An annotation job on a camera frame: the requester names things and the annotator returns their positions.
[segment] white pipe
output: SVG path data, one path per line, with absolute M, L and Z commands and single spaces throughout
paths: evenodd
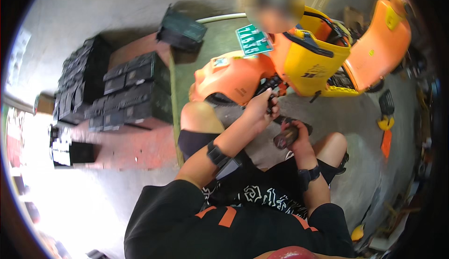
M 225 19 L 233 19 L 233 18 L 242 18 L 246 17 L 246 13 L 232 13 L 232 14 L 225 14 L 225 15 L 218 15 L 218 16 L 212 16 L 212 17 L 206 17 L 202 19 L 196 20 L 198 23 L 208 23 L 213 21 L 219 21 L 219 20 L 225 20 Z

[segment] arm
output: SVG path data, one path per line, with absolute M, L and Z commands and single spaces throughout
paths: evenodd
M 294 121 L 292 124 L 299 129 L 299 137 L 290 149 L 295 154 L 296 166 L 298 169 L 313 169 L 317 166 L 318 161 L 308 140 L 307 127 L 300 121 Z M 283 124 L 282 127 L 286 128 L 288 124 Z M 304 203 L 307 207 L 308 217 L 318 206 L 330 203 L 329 186 L 321 173 L 318 179 L 309 183 L 308 190 L 304 192 Z
M 223 154 L 228 157 L 235 157 L 273 119 L 279 116 L 279 107 L 276 105 L 278 103 L 277 98 L 272 99 L 274 104 L 272 114 L 268 115 L 266 113 L 268 98 L 272 93 L 273 91 L 268 89 L 261 95 L 251 99 L 243 115 L 215 138 L 214 145 L 218 146 Z M 215 178 L 217 171 L 217 166 L 207 156 L 207 146 L 205 146 L 185 162 L 175 180 L 186 180 L 202 189 Z

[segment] stack of batteries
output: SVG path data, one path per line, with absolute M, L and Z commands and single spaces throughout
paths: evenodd
M 111 53 L 110 45 L 96 36 L 86 40 L 64 61 L 53 120 L 75 125 L 84 120 L 84 111 L 103 96 L 103 76 L 108 70 Z
M 170 71 L 156 52 L 113 67 L 103 79 L 107 96 L 84 113 L 89 131 L 150 130 L 173 123 Z

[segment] orange scooter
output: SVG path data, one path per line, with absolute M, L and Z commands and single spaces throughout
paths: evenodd
M 195 72 L 191 101 L 246 105 L 266 88 L 291 87 L 300 96 L 357 96 L 376 92 L 403 59 L 411 40 L 408 0 L 378 0 L 368 30 L 351 47 L 328 16 L 305 7 L 300 23 L 270 34 L 273 51 L 245 56 L 233 51 Z

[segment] forearm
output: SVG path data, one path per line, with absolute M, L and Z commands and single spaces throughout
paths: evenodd
M 214 145 L 218 146 L 224 155 L 235 157 L 258 133 L 259 130 L 251 125 L 251 121 L 243 114 L 215 138 Z M 175 180 L 183 179 L 202 189 L 215 178 L 217 171 L 217 166 L 207 156 L 205 146 L 184 163 Z
M 295 160 L 298 169 L 311 170 L 318 164 L 313 153 L 295 153 Z M 304 192 L 303 197 L 309 217 L 318 206 L 330 202 L 329 186 L 321 173 L 320 177 L 309 182 L 308 190 Z

